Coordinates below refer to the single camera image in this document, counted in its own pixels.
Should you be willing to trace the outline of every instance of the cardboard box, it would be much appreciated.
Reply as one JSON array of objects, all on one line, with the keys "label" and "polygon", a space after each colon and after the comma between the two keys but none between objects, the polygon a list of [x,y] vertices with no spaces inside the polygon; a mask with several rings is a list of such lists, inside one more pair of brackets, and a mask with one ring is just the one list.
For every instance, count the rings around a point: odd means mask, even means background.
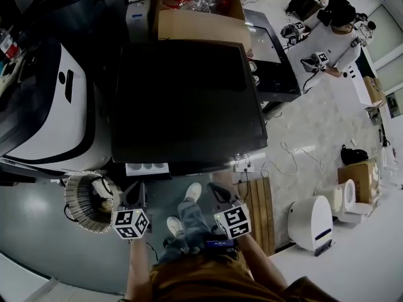
[{"label": "cardboard box", "polygon": [[244,45],[245,51],[251,48],[241,0],[229,0],[225,15],[170,9],[162,0],[156,13],[158,38],[237,42]]},{"label": "cardboard box", "polygon": [[365,76],[363,79],[366,89],[368,90],[368,93],[370,95],[372,105],[380,107],[386,104],[386,96],[383,92],[379,79],[373,79],[369,76]]},{"label": "cardboard box", "polygon": [[371,189],[376,190],[378,185],[378,181],[373,178],[375,164],[376,160],[371,159],[338,169],[339,184],[348,179],[354,181],[357,203],[372,204]]}]

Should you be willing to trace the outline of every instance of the electrical outlet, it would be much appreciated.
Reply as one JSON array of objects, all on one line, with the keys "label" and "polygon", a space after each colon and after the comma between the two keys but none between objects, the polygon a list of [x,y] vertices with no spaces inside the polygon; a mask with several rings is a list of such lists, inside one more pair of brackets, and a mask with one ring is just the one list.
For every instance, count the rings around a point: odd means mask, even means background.
[{"label": "electrical outlet", "polygon": [[247,166],[248,164],[236,164],[234,166],[235,172],[254,172],[254,165],[251,164],[250,167]]}]

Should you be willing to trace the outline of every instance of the wooden board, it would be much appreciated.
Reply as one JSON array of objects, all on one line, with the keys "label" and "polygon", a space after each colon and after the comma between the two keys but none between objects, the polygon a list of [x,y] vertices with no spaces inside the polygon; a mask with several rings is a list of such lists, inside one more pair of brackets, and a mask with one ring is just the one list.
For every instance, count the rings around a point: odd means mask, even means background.
[{"label": "wooden board", "polygon": [[230,185],[245,201],[251,218],[251,235],[267,256],[275,253],[275,233],[273,222],[273,205],[271,202],[269,177],[260,178],[232,185],[230,171],[216,172],[213,180]]}]

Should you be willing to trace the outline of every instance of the black television screen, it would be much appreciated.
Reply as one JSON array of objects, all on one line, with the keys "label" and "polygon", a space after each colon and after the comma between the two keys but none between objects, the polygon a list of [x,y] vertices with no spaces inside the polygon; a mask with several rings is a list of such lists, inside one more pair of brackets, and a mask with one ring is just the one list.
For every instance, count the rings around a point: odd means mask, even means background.
[{"label": "black television screen", "polygon": [[160,40],[122,48],[115,162],[213,162],[267,145],[241,44]]}]

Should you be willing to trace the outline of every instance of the white sneaker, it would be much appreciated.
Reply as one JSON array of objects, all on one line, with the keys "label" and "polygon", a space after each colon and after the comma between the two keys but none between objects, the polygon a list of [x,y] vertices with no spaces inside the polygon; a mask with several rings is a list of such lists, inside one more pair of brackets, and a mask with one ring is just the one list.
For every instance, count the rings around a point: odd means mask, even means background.
[{"label": "white sneaker", "polygon": [[173,216],[167,218],[166,225],[175,237],[178,232],[183,230],[181,221]]},{"label": "white sneaker", "polygon": [[186,190],[186,196],[184,198],[193,198],[193,200],[197,202],[201,194],[202,185],[198,182],[195,182],[189,186],[188,190]]}]

